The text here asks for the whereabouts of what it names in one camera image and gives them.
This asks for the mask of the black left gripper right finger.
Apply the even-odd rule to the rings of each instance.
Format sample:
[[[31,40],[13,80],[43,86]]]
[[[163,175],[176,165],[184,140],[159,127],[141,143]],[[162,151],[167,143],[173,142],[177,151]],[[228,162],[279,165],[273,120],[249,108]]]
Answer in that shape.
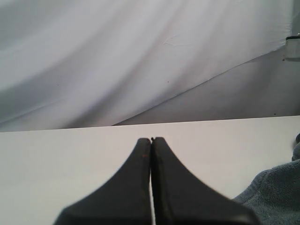
[[[257,225],[254,212],[195,177],[162,137],[152,139],[151,181],[158,225]]]

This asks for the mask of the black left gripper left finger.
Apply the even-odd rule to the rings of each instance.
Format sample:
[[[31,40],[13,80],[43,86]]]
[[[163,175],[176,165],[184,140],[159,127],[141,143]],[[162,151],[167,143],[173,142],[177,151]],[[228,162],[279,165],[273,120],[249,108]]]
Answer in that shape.
[[[150,225],[150,150],[138,139],[122,167],[99,189],[66,207],[57,225]]]

